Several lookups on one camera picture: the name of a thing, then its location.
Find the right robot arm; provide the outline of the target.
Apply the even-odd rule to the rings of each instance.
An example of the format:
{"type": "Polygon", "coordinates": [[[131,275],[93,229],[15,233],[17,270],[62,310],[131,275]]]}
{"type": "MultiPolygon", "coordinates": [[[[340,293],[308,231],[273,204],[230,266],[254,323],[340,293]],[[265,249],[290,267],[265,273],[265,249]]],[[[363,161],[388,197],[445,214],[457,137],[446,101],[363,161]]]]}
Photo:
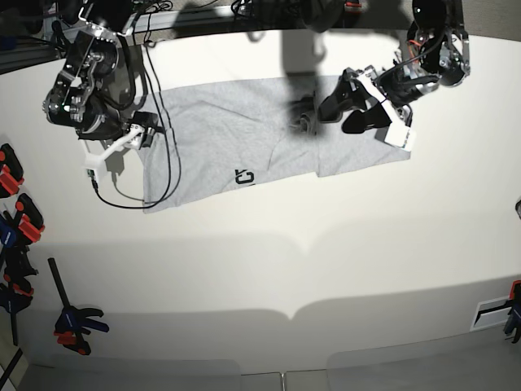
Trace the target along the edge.
{"type": "Polygon", "coordinates": [[[124,146],[149,147],[160,131],[159,116],[150,112],[125,112],[134,104],[136,84],[126,38],[151,6],[133,1],[83,1],[78,19],[85,23],[69,45],[65,63],[43,103],[47,120],[73,128],[80,140],[115,142],[137,130],[124,146]],[[103,92],[103,83],[125,60],[129,97],[117,102],[103,92]]]}

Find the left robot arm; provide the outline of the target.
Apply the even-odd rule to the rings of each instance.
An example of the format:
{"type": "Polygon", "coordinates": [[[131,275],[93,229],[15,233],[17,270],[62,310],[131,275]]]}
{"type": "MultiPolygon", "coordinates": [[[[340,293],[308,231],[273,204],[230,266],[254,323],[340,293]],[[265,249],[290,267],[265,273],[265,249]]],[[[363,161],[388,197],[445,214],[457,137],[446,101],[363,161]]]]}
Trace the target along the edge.
{"type": "Polygon", "coordinates": [[[439,86],[457,86],[471,73],[461,1],[413,1],[405,39],[409,57],[389,69],[346,68],[317,108],[321,123],[341,122],[346,134],[411,128],[410,104],[439,86]]]}

